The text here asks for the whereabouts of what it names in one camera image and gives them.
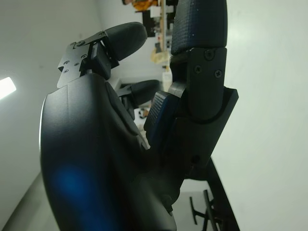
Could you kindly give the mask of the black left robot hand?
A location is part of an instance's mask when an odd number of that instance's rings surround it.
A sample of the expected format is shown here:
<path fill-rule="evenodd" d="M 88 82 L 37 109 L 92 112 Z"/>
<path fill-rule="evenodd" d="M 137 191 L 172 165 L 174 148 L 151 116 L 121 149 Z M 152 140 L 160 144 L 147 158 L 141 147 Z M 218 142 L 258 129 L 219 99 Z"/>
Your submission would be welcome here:
<path fill-rule="evenodd" d="M 239 98 L 224 86 L 227 32 L 226 1 L 179 1 L 168 91 L 156 80 L 119 90 L 108 81 L 145 43 L 139 22 L 67 47 L 39 127 L 43 183 L 60 230 L 174 231 L 185 179 L 210 187 L 205 212 L 192 211 L 203 229 L 239 229 L 211 158 Z"/>

